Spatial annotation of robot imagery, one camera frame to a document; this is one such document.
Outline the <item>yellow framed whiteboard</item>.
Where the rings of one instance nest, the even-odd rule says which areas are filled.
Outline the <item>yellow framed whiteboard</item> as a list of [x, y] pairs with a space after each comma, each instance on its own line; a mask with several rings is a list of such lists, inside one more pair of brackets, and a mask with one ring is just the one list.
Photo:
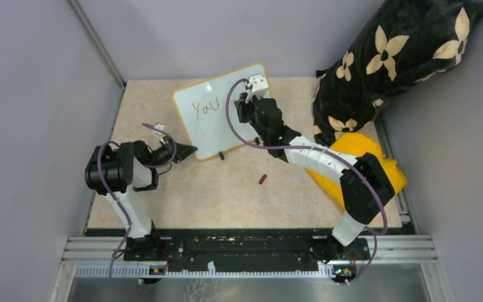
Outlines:
[[233, 84], [242, 78], [266, 76], [263, 63], [246, 65], [175, 90], [172, 99], [188, 134], [197, 147], [198, 160], [219, 155], [243, 145], [226, 119], [226, 99]]

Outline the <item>red marker cap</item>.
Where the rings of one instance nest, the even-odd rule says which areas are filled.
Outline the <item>red marker cap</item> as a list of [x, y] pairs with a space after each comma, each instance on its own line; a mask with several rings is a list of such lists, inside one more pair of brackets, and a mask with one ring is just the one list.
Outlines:
[[266, 180], [266, 178], [267, 178], [267, 175], [266, 175], [266, 174], [264, 174], [264, 175], [263, 175], [263, 176], [262, 176], [262, 177], [259, 179], [258, 183], [259, 183], [259, 184], [263, 184], [263, 183], [264, 183], [264, 181]]

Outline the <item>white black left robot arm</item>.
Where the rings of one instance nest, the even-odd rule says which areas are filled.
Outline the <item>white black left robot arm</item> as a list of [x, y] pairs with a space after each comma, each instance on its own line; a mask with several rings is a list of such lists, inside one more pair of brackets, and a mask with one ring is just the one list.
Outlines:
[[126, 251], [137, 252], [156, 260], [164, 251], [153, 221], [145, 214], [136, 193], [158, 187], [158, 167], [179, 163], [197, 151], [181, 143], [162, 143], [152, 150], [137, 140], [117, 145], [109, 142], [96, 147], [85, 169], [88, 188], [103, 196], [113, 206], [126, 228]]

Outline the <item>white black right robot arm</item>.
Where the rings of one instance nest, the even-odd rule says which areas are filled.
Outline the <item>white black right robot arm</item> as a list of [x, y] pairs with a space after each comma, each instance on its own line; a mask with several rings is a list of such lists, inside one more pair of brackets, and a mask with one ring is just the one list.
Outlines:
[[346, 259], [353, 252], [353, 241], [396, 193], [381, 161], [369, 152], [361, 156], [344, 154], [312, 142], [284, 124], [275, 99], [248, 100], [247, 96], [241, 93], [233, 105], [238, 121], [248, 123], [257, 132], [257, 148], [312, 170], [341, 189], [345, 212], [332, 231], [329, 251], [336, 259]]

